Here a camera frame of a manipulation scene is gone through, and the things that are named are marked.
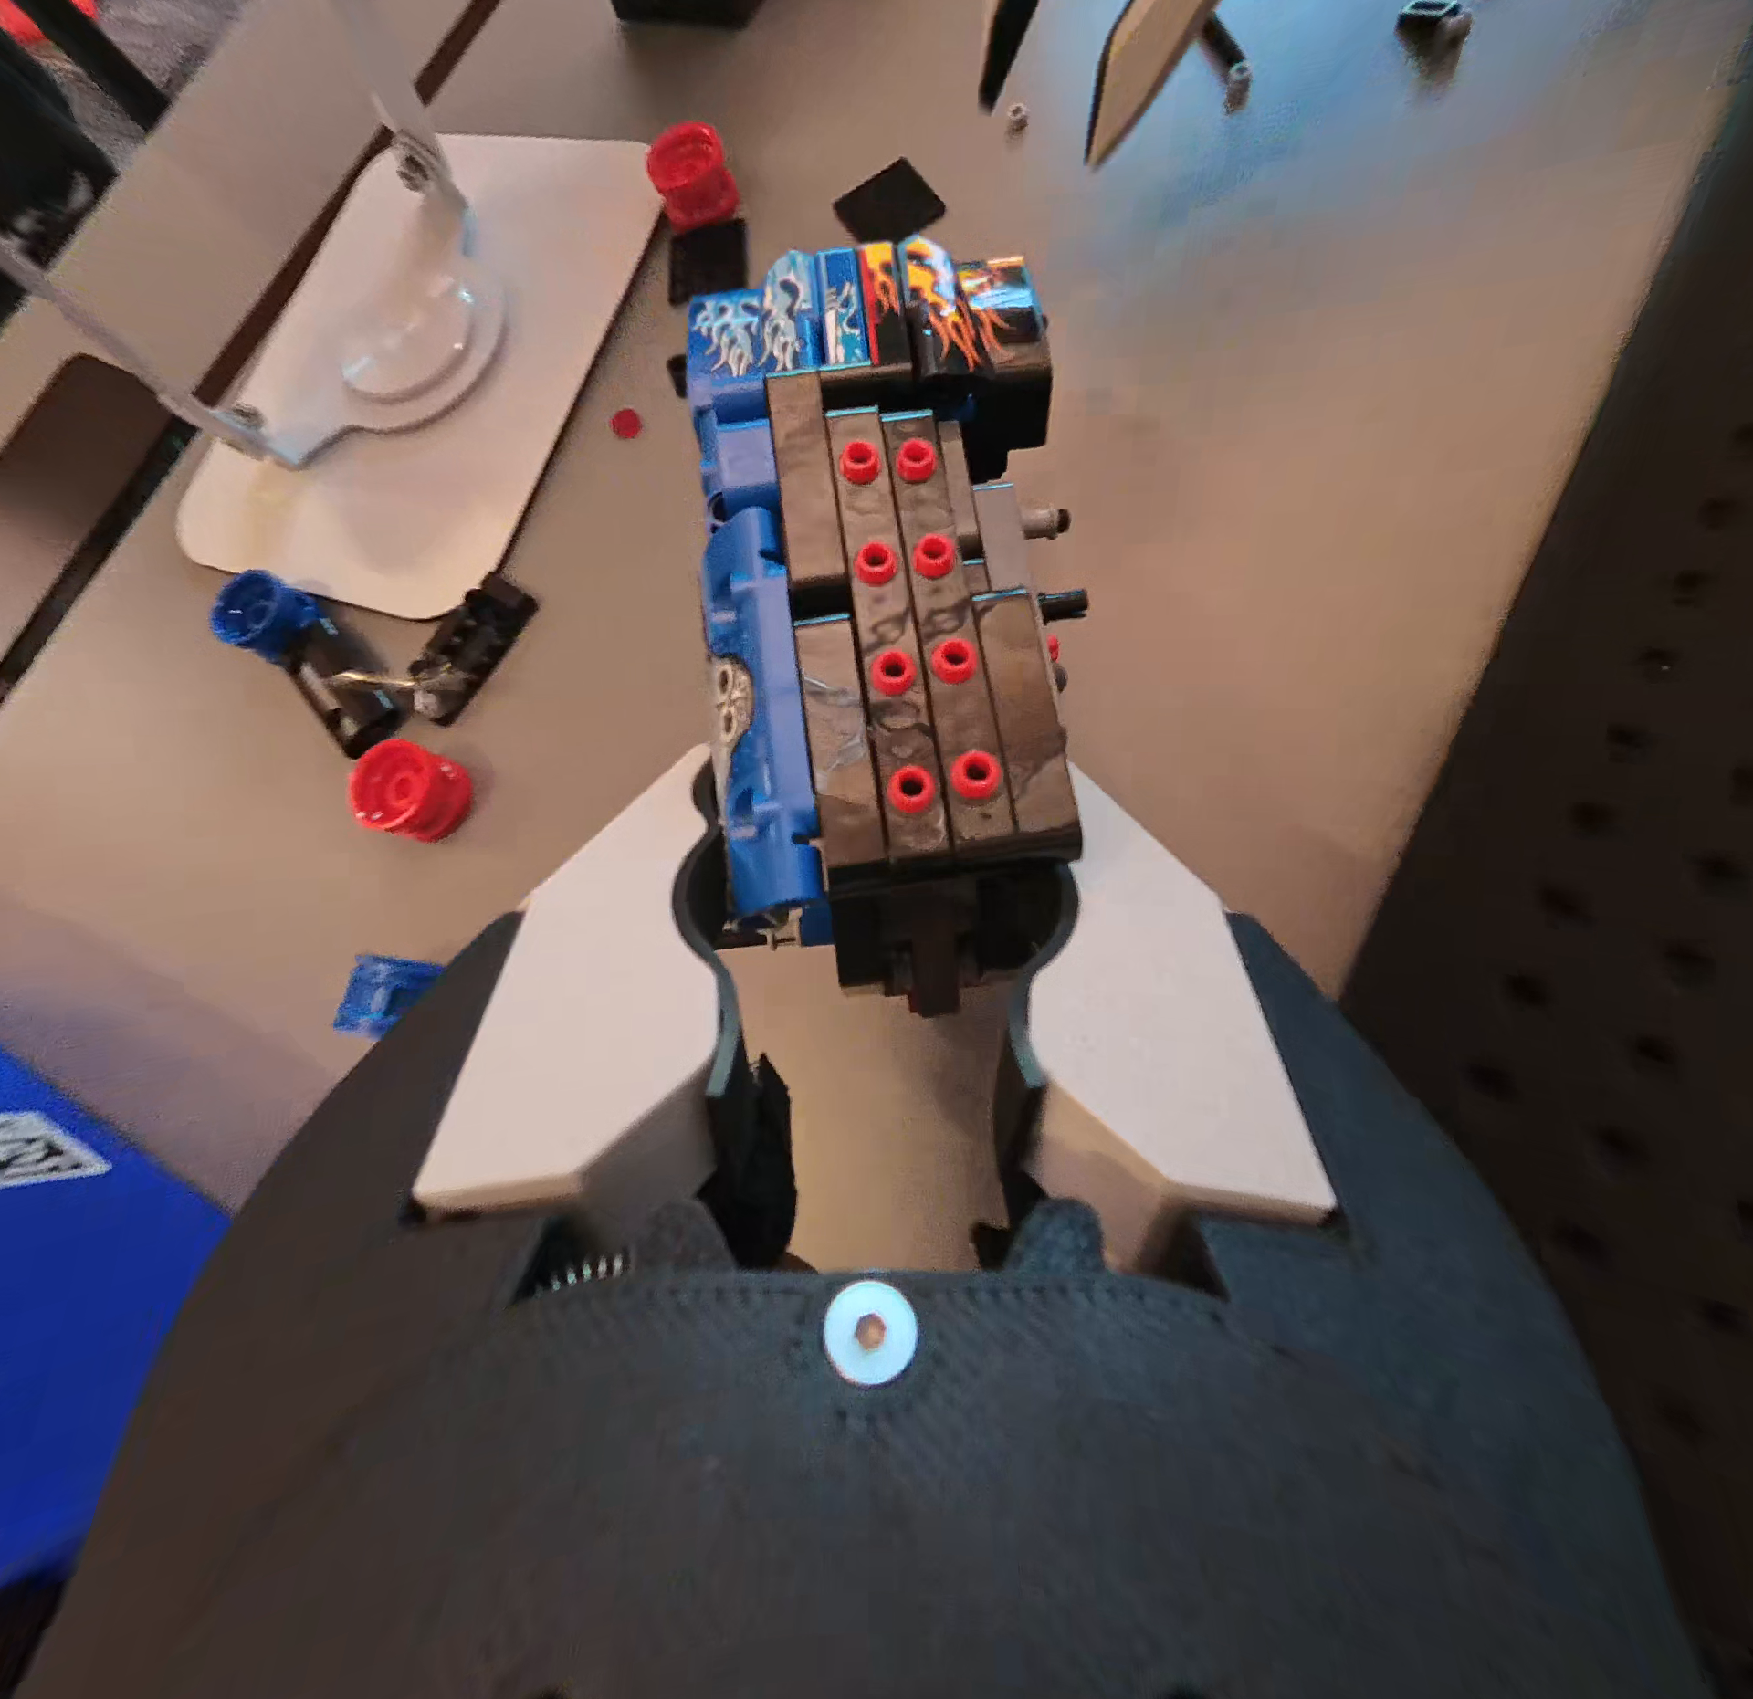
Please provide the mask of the small blue connector piece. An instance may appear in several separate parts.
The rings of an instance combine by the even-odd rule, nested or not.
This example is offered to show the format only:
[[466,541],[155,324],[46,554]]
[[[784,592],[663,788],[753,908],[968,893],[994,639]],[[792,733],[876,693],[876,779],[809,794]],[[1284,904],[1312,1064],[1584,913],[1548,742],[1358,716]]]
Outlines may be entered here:
[[360,951],[353,958],[333,1029],[378,1041],[443,974],[443,962]]

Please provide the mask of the blue black brick toy truck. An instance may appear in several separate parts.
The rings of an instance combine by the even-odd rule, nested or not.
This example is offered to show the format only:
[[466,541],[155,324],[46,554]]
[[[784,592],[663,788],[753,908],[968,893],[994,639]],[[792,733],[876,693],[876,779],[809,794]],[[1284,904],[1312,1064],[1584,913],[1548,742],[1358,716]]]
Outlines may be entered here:
[[688,308],[724,947],[831,947],[917,1015],[1019,971],[1082,852],[1056,625],[1008,460],[1045,444],[1023,257],[788,250]]

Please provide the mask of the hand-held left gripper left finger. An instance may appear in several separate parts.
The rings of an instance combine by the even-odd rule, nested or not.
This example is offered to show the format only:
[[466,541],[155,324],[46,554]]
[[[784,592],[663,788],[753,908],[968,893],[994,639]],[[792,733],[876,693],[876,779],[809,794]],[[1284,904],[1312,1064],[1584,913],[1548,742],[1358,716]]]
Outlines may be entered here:
[[606,1250],[698,1196],[741,1265],[792,1247],[792,1100],[746,1042],[715,939],[724,840],[685,749],[513,914],[411,1198],[432,1219],[560,1211]]

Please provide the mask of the blue plastic bin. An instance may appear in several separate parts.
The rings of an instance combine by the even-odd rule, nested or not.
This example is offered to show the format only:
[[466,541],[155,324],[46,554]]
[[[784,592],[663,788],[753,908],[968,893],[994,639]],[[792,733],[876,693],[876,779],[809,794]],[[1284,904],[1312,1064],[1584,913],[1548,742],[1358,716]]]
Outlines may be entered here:
[[2,1586],[64,1580],[227,1213],[2,1054]]

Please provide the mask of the blue wheel hub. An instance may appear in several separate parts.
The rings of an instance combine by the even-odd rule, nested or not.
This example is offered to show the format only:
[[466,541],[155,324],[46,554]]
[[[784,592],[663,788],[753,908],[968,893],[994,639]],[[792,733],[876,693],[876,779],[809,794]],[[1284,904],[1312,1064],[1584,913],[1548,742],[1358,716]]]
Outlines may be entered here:
[[321,608],[310,592],[287,585],[271,571],[239,571],[217,588],[210,634],[224,644],[287,666],[301,657]]

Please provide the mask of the red wheel hub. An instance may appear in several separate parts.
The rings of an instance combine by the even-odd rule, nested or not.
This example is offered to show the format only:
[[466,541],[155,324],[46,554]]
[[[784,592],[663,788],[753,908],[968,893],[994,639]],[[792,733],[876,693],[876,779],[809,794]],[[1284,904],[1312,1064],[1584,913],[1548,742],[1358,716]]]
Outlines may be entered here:
[[391,739],[353,762],[347,799],[353,821],[370,832],[436,844],[447,840],[473,809],[469,768]]
[[659,133],[648,147],[644,169],[675,237],[738,217],[738,185],[711,123],[691,118]]

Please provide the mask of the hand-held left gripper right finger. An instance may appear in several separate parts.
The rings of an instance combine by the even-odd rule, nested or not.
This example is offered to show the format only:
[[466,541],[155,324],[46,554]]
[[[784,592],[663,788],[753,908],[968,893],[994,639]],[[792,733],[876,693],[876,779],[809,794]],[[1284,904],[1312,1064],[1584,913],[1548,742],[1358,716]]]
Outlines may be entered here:
[[1226,904],[1071,768],[1082,852],[1004,1006],[994,1143],[1008,1227],[1087,1205],[1112,1268],[1197,1213],[1316,1229],[1337,1196]]

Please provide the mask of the black smooth square tile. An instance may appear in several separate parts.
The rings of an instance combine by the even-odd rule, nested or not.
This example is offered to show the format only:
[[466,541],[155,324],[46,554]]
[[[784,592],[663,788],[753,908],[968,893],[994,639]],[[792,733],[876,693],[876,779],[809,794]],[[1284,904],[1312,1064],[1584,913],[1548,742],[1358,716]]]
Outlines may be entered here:
[[930,231],[948,212],[942,198],[906,156],[853,184],[831,207],[859,243],[906,240]]

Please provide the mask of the clear acrylic stand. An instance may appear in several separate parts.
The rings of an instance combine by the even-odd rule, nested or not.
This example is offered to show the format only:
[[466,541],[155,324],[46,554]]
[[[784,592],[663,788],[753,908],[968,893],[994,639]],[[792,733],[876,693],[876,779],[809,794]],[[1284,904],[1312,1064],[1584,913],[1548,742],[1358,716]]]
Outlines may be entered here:
[[261,411],[210,408],[158,374],[120,333],[56,284],[11,240],[5,278],[56,305],[110,363],[132,374],[174,417],[224,447],[284,469],[308,468],[347,434],[391,436],[447,414],[481,379],[504,329],[504,294],[477,257],[477,226],[378,0],[328,0],[416,211],[370,295],[316,337],[291,383],[291,421]]

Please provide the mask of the black pin connector piece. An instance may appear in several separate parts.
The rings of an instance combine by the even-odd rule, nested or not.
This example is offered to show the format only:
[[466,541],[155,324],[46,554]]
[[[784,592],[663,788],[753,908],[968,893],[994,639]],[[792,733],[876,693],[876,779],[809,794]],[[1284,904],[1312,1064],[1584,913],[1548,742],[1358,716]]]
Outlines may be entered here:
[[445,614],[409,664],[411,711],[453,725],[490,681],[536,614],[536,599],[493,571]]

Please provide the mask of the white base board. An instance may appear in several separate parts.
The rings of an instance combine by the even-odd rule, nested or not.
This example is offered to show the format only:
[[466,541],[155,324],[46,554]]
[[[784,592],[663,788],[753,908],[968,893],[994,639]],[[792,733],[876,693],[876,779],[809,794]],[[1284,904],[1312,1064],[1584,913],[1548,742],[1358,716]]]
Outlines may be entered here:
[[208,444],[176,541],[411,622],[445,614],[510,547],[659,217],[633,139],[443,133],[504,292],[471,395],[409,430],[349,428],[308,468]]

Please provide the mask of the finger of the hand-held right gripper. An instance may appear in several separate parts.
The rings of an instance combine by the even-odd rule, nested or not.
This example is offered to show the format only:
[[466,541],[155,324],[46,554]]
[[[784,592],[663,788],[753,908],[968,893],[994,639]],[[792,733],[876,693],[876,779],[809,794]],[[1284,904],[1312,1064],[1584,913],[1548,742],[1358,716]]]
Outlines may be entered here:
[[1038,5],[1040,0],[983,0],[983,52],[975,90],[983,110],[996,110]]
[[1102,168],[1128,138],[1221,0],[1127,0],[1094,70],[1085,164]]

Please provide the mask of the black studded square plate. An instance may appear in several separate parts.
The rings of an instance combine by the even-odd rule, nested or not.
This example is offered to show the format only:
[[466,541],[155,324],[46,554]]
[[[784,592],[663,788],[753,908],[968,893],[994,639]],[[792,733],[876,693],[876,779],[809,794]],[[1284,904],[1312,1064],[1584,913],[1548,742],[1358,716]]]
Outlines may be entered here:
[[667,305],[743,292],[751,282],[746,219],[675,230],[667,240]]

